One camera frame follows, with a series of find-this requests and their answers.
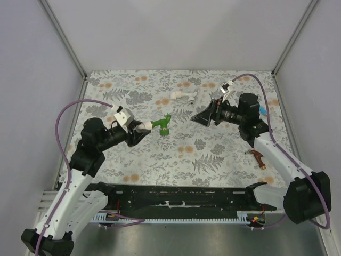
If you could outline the white PVC elbow fitting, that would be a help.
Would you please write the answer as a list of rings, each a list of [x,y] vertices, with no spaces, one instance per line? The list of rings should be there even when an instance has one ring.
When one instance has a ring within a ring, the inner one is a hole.
[[[153,124],[151,121],[142,122],[136,127],[138,132],[151,131],[153,129]]]

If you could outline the green faucet chrome knob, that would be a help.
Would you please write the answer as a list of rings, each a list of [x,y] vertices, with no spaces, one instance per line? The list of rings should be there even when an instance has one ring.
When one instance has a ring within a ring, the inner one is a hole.
[[[167,114],[165,118],[159,119],[157,121],[151,121],[152,127],[160,127],[159,134],[160,136],[167,136],[169,135],[169,128],[168,124],[171,121],[171,114]]]

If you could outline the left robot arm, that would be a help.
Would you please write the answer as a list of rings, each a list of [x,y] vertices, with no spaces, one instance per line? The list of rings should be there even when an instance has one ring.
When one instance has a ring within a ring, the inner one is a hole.
[[[93,217],[103,208],[113,209],[117,196],[114,187],[100,182],[85,202],[78,202],[104,163],[104,151],[125,142],[137,145],[147,136],[151,121],[133,120],[126,127],[107,129],[99,118],[88,119],[81,140],[69,160],[68,177],[58,191],[49,210],[34,229],[25,229],[21,240],[34,255],[70,255],[75,240]]]

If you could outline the white faucet with elbow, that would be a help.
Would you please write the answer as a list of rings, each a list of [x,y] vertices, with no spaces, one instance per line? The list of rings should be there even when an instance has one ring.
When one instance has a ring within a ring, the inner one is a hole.
[[[183,92],[183,91],[175,91],[172,92],[170,94],[170,99],[171,100],[176,100],[176,99],[180,99],[180,98],[187,98],[188,99],[188,103],[193,105],[195,100],[196,100],[196,96],[198,95],[197,91],[194,92]]]

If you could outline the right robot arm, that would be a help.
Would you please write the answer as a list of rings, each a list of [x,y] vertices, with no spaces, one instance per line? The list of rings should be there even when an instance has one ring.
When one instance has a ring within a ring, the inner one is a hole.
[[[331,188],[330,178],[321,171],[315,172],[299,161],[275,140],[269,123],[260,118],[258,97],[243,93],[237,106],[231,106],[225,97],[212,100],[202,112],[191,117],[193,122],[209,127],[228,122],[238,126],[240,136],[262,154],[277,170],[288,188],[279,193],[266,185],[257,185],[244,196],[245,206],[258,209],[263,203],[283,207],[287,217],[296,224],[324,215],[326,224],[315,223],[322,229],[330,228]]]

